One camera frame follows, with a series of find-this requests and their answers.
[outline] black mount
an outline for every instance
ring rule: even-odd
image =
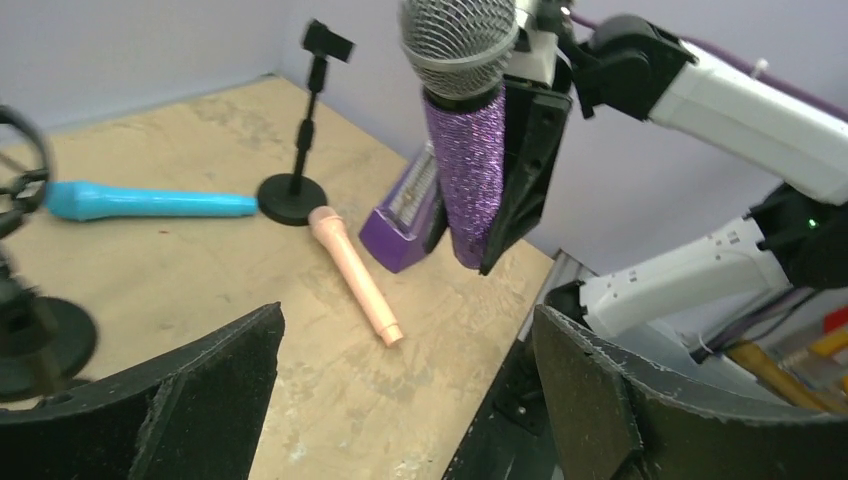
[[[281,173],[265,179],[256,194],[259,209],[266,217],[283,225],[302,227],[307,225],[309,213],[317,207],[327,205],[327,195],[314,180],[304,176],[306,156],[315,137],[315,104],[318,94],[324,90],[327,76],[327,57],[347,63],[354,44],[333,33],[323,23],[312,20],[306,28],[301,45],[312,53],[307,88],[309,104],[306,117],[300,122],[297,132],[297,157],[294,171]]]
[[[10,210],[0,213],[0,238],[5,238],[23,226],[27,215],[44,202],[52,161],[44,137],[23,115],[0,106],[0,125],[20,132],[40,163],[36,169],[26,170],[3,157],[7,166],[20,173],[10,187],[0,188],[0,195],[9,196],[12,203]],[[96,344],[97,329],[83,309],[65,300],[40,296],[34,288],[25,286],[0,251],[0,401],[63,390],[91,359]]]
[[[777,258],[796,287],[848,287],[848,204],[817,202],[787,184],[749,210],[763,241],[757,246]]]
[[[559,49],[571,61],[574,88],[584,118],[609,105],[645,121],[678,73],[696,58],[680,39],[635,15],[619,15],[598,25],[577,44],[561,35]]]

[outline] microphone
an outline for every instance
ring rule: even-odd
[[[387,347],[397,343],[403,334],[395,314],[351,245],[342,218],[332,207],[318,207],[309,214],[309,226],[312,235],[330,252],[383,343]]]
[[[519,33],[515,2],[404,0],[400,29],[424,85],[454,256],[478,269],[503,194],[503,74]]]
[[[91,182],[57,182],[47,187],[47,210],[65,220],[106,217],[243,217],[254,215],[256,199],[228,193],[172,192],[120,188]]]

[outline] purple glitter microphone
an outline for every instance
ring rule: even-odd
[[[454,255],[480,267],[503,193],[503,73],[518,38],[514,0],[404,0],[403,50],[424,112]]]

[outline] wire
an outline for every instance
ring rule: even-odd
[[[806,293],[804,297],[797,299],[796,297],[800,292]],[[703,345],[701,347],[689,352],[689,356],[699,365],[704,363],[709,357],[725,351],[727,345],[737,341],[751,328],[774,318],[776,315],[785,314],[793,308],[800,308],[800,303],[806,302],[808,295],[810,295],[810,292],[806,289],[790,288],[769,300],[762,307],[730,322],[711,339],[702,342]]]
[[[815,291],[813,291],[813,292],[811,292],[811,293],[807,294],[807,296],[806,296],[806,297],[804,297],[804,298],[802,298],[802,299],[801,299],[801,301],[799,301],[798,303],[796,303],[795,305],[793,305],[792,307],[790,307],[789,309],[787,309],[787,310],[786,310],[786,312],[784,312],[784,313],[783,313],[783,315],[781,315],[781,316],[780,316],[780,318],[778,318],[778,319],[777,319],[777,321],[776,321],[776,322],[774,322],[774,323],[773,323],[773,324],[772,324],[769,328],[767,328],[767,329],[766,329],[763,333],[761,333],[761,334],[759,334],[759,335],[757,335],[757,336],[755,336],[755,337],[752,337],[752,338],[744,338],[744,339],[742,339],[742,340],[737,340],[737,341],[735,341],[735,342],[731,343],[730,345],[727,345],[727,346],[724,346],[724,347],[720,348],[720,349],[719,349],[719,351],[718,351],[718,353],[724,353],[724,352],[726,352],[726,351],[728,351],[728,350],[731,350],[731,349],[733,349],[733,348],[738,347],[739,345],[744,345],[744,344],[747,344],[747,343],[759,342],[760,340],[762,340],[762,339],[764,339],[764,338],[768,337],[769,335],[771,335],[772,333],[774,333],[774,331],[775,331],[775,330],[777,330],[778,328],[780,328],[780,326],[781,326],[781,325],[783,325],[784,323],[786,323],[786,321],[787,321],[787,320],[789,320],[790,318],[792,318],[792,316],[795,314],[795,312],[797,312],[797,311],[798,311],[801,307],[803,307],[804,305],[806,305],[806,304],[810,303],[810,301],[812,301],[814,298],[816,298],[816,297],[818,297],[819,295],[821,295],[823,292],[824,292],[824,290],[815,290]]]

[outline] pink toy microphone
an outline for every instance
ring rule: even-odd
[[[330,252],[383,343],[387,347],[397,343],[403,334],[395,314],[351,245],[342,218],[331,207],[318,207],[309,214],[309,226],[312,235]]]

